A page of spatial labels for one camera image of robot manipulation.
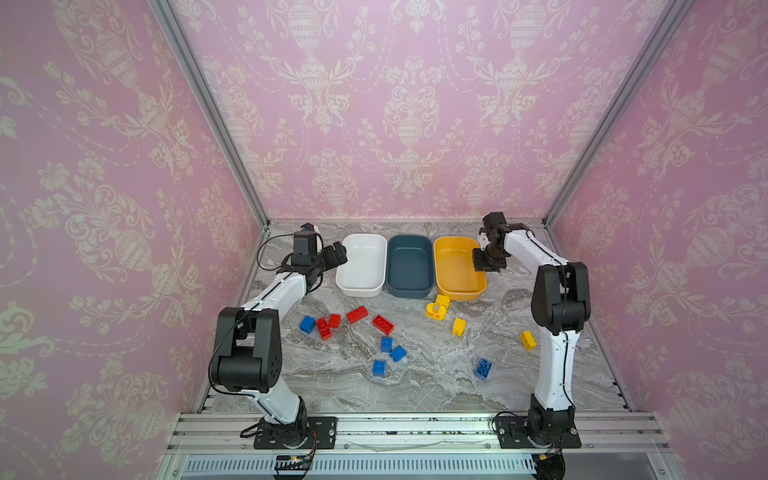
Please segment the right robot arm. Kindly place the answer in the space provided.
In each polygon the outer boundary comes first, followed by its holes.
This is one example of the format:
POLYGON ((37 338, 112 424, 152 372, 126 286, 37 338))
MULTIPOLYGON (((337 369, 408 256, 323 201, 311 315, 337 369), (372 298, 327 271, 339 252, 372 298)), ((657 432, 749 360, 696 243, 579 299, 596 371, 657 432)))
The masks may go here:
POLYGON ((575 433, 572 379, 576 346, 591 316, 589 272, 544 245, 521 223, 501 212, 482 219, 474 269, 499 272, 515 258, 535 275, 530 310, 541 334, 540 366, 527 416, 527 435, 551 445, 575 433))

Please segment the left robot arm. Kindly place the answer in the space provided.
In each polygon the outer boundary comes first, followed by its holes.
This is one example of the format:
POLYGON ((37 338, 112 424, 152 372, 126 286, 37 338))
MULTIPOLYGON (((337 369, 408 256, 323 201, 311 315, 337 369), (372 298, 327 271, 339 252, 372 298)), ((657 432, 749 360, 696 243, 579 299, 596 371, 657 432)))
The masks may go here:
POLYGON ((327 271, 347 262, 341 243, 319 248, 318 239, 317 233, 305 232, 261 293, 218 315, 208 382, 218 393, 244 397, 262 412, 256 426, 242 433, 245 437, 263 432, 286 444, 299 444, 310 435, 305 403, 281 377, 280 322, 322 284, 327 271))

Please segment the yellow plastic bin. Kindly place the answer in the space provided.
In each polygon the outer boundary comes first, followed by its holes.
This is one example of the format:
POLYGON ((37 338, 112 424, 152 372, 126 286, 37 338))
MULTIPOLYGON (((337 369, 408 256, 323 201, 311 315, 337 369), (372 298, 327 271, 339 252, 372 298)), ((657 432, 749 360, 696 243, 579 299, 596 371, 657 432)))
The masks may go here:
POLYGON ((434 242, 438 292, 452 301, 477 300, 487 288, 484 272, 476 271, 472 253, 478 243, 462 236, 444 236, 434 242))

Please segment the long red lego brick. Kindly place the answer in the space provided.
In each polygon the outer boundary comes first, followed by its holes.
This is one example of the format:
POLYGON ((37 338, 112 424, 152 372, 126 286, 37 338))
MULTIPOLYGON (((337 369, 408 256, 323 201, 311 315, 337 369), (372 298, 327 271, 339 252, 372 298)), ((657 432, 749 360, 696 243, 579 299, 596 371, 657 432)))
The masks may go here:
POLYGON ((369 315, 369 312, 365 306, 360 306, 346 314, 346 318, 349 324, 355 324, 369 315))

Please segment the yellow rounded lego 120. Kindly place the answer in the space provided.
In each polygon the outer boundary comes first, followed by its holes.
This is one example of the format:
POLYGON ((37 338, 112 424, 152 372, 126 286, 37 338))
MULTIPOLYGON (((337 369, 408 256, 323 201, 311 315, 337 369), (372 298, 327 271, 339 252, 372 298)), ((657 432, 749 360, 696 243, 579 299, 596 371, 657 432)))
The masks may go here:
POLYGON ((447 315, 447 308, 438 302, 429 303, 426 306, 425 314, 430 319, 443 321, 447 315))

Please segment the yellow lego brick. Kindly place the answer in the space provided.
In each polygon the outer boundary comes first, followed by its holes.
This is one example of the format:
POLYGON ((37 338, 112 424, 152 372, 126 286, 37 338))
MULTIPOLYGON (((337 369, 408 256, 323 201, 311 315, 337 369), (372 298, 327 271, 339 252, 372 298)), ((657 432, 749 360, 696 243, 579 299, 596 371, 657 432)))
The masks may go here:
POLYGON ((462 337, 466 331, 466 321, 461 318, 456 318, 452 326, 452 334, 457 337, 462 337))
POLYGON ((533 351, 537 347, 537 342, 531 331, 523 331, 520 334, 520 340, 526 351, 533 351))

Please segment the blue sloped lego brick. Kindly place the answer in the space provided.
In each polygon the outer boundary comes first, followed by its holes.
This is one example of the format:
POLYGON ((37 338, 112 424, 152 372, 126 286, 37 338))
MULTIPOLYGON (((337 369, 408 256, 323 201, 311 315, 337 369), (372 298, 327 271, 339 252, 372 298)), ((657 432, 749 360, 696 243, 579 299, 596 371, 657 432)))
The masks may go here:
POLYGON ((390 357, 395 363, 402 361, 406 356, 407 350, 402 345, 398 345, 390 352, 390 357))

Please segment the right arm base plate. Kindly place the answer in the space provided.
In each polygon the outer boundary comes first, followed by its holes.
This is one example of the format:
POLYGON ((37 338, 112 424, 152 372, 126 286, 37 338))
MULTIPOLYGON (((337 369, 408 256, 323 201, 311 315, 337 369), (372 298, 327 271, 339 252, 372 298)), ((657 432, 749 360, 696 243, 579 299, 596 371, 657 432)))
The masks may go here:
POLYGON ((579 449, 582 441, 568 412, 556 412, 552 418, 535 416, 533 420, 497 414, 490 422, 502 449, 579 449))

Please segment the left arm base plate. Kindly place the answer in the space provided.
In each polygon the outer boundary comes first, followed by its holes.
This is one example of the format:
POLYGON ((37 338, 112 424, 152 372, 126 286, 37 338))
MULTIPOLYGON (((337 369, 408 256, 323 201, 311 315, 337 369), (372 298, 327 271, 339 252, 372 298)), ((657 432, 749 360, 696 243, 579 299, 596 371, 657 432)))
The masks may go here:
POLYGON ((260 420, 252 431, 253 447, 256 450, 332 450, 336 443, 337 424, 337 417, 322 416, 299 418, 290 425, 260 420))

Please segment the yellow lego cube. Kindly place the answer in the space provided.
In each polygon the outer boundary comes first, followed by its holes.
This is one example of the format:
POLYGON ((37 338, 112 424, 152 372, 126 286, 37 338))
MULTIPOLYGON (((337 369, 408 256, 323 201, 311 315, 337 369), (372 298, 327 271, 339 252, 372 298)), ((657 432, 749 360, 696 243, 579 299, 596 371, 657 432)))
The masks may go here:
POLYGON ((436 298, 436 303, 444 306, 446 309, 450 307, 450 298, 446 295, 438 294, 436 298))

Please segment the dark teal plastic bin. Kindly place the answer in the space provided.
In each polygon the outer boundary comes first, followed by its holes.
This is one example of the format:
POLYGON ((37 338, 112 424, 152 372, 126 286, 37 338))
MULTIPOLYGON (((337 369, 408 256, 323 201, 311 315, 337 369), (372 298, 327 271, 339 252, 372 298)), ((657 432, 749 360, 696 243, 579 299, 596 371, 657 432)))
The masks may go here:
POLYGON ((426 298, 435 284, 432 241, 401 234, 388 241, 385 285, 398 298, 426 298))

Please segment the white plastic bin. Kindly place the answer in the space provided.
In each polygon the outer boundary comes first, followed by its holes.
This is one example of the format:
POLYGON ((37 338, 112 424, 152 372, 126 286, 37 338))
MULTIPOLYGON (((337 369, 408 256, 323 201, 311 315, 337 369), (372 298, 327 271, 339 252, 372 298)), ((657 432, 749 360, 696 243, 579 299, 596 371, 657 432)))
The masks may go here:
POLYGON ((345 237, 347 262, 339 266, 336 285, 350 297, 370 298, 381 293, 386 277, 387 240, 378 234, 345 237))

